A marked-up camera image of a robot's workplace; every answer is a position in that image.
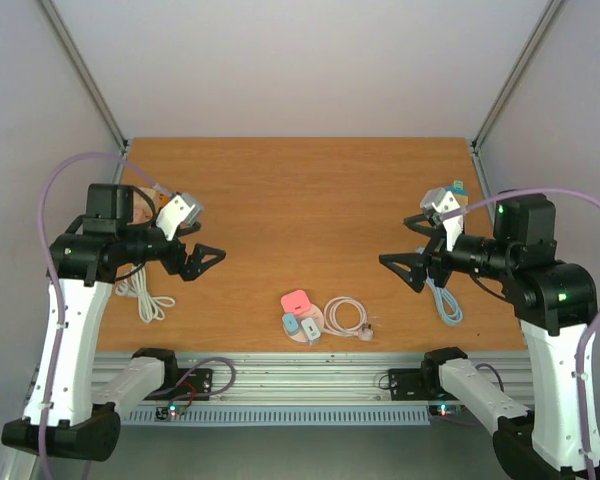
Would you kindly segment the beige cube dragon adapter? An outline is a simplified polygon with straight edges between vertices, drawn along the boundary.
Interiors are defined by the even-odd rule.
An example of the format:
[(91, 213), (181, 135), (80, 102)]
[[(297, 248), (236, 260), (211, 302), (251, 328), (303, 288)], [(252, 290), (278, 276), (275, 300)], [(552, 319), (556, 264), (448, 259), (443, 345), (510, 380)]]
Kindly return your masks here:
[(153, 188), (140, 187), (139, 190), (142, 191), (150, 199), (150, 201), (146, 200), (139, 193), (134, 193), (132, 224), (142, 224), (150, 221), (153, 217), (150, 204), (153, 204), (154, 209), (159, 211), (169, 200), (167, 196)]

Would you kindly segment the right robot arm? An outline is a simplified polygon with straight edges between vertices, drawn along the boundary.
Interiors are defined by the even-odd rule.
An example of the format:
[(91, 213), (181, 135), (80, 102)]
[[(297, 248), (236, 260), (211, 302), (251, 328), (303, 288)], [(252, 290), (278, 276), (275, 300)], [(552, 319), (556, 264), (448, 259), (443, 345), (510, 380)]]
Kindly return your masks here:
[(419, 253), (379, 260), (412, 290), (445, 286), (454, 273), (500, 283), (529, 352), (534, 404), (527, 407), (482, 376), (459, 348), (427, 352), (421, 383), (433, 399), (451, 396), (491, 436), (513, 479), (600, 479), (600, 433), (591, 357), (600, 298), (591, 274), (556, 256), (556, 208), (547, 188), (509, 190), (489, 200), (491, 238), (466, 233), (468, 208), (445, 189), (429, 191), (405, 226), (427, 238)]

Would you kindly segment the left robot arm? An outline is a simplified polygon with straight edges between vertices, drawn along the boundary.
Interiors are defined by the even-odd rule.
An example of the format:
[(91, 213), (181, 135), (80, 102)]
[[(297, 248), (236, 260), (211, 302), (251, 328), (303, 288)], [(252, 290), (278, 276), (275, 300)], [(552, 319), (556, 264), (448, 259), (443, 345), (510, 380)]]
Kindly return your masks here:
[(37, 382), (19, 420), (4, 425), (4, 445), (40, 458), (102, 462), (116, 447), (121, 420), (143, 400), (175, 395), (183, 381), (174, 351), (142, 348), (98, 392), (91, 375), (101, 320), (118, 270), (158, 261), (170, 275), (198, 279), (222, 261), (224, 251), (181, 238), (199, 230), (202, 205), (176, 193), (133, 220), (132, 185), (92, 184), (86, 208), (49, 246), (49, 319)]

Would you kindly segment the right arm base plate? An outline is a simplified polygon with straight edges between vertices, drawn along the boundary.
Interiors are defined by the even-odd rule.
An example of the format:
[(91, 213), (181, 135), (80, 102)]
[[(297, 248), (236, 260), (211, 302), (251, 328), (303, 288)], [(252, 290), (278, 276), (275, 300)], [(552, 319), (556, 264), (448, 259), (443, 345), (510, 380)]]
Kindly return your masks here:
[(390, 369), (388, 377), (392, 401), (428, 401), (430, 399), (420, 369)]

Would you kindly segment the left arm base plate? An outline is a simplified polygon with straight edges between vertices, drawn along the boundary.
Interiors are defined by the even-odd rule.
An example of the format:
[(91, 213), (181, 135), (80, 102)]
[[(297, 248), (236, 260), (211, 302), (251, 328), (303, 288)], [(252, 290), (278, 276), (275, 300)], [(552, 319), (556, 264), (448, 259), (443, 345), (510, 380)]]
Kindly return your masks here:
[(199, 368), (194, 370), (179, 386), (175, 389), (162, 394), (152, 393), (146, 397), (146, 400), (169, 401), (176, 397), (183, 396), (185, 400), (191, 398), (191, 392), (195, 391), (195, 398), (203, 401), (207, 397), (203, 393), (211, 391), (213, 386), (213, 370), (210, 368)]

